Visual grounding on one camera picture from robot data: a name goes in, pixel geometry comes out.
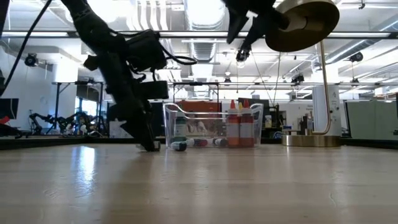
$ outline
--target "orange bottle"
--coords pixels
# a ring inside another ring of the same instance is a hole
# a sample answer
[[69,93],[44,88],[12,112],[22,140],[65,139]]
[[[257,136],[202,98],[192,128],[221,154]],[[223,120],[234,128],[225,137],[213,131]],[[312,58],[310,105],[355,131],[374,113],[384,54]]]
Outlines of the orange bottle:
[[254,147],[254,117],[248,100],[243,103],[239,124],[239,144],[241,147]]
[[235,107],[234,100],[231,100],[231,107],[226,118],[226,138],[228,147],[239,147],[239,111]]

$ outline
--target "clear plastic bin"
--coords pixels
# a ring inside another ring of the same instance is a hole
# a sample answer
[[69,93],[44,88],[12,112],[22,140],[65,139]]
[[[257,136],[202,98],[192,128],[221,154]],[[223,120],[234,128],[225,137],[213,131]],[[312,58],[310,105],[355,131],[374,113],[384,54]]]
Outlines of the clear plastic bin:
[[[254,118],[254,146],[261,143],[263,104],[256,103],[251,107]],[[163,105],[164,127],[167,148],[172,148],[172,143],[185,136],[183,141],[190,142],[188,147],[227,147],[227,117],[228,113],[215,112],[187,112],[175,103]],[[184,118],[185,123],[179,123],[177,118]],[[186,130],[181,134],[182,126]]]

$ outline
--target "pipe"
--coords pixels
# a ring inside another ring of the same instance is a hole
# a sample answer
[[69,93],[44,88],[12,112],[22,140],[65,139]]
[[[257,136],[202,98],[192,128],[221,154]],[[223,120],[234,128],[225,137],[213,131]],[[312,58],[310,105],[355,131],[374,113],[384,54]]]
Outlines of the pipe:
[[330,130],[330,105],[329,105],[329,90],[328,90],[328,80],[326,75],[326,59],[325,59],[325,48],[323,46],[323,41],[321,41],[321,59],[322,59],[322,74],[323,74],[323,87],[325,91],[325,100],[326,100],[326,118],[328,120],[326,124],[326,128],[324,131],[314,131],[313,135],[325,135]]

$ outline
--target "bottle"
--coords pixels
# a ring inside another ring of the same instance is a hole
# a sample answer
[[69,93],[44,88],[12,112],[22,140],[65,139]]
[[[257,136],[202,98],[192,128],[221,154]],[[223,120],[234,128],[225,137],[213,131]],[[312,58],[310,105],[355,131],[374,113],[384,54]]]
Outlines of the bottle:
[[239,144],[241,147],[254,147],[254,117],[248,100],[244,101],[239,124]]
[[187,140],[187,120],[183,112],[177,112],[174,125],[174,137],[172,142],[182,142]]
[[235,107],[234,100],[231,100],[231,107],[228,110],[226,119],[226,138],[228,147],[239,147],[239,111]]

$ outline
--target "lamp base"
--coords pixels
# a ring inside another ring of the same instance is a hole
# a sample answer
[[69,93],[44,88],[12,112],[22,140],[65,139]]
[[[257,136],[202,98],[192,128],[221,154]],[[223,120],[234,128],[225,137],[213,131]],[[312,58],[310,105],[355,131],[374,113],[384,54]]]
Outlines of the lamp base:
[[294,147],[340,147],[340,136],[282,136],[283,146]]

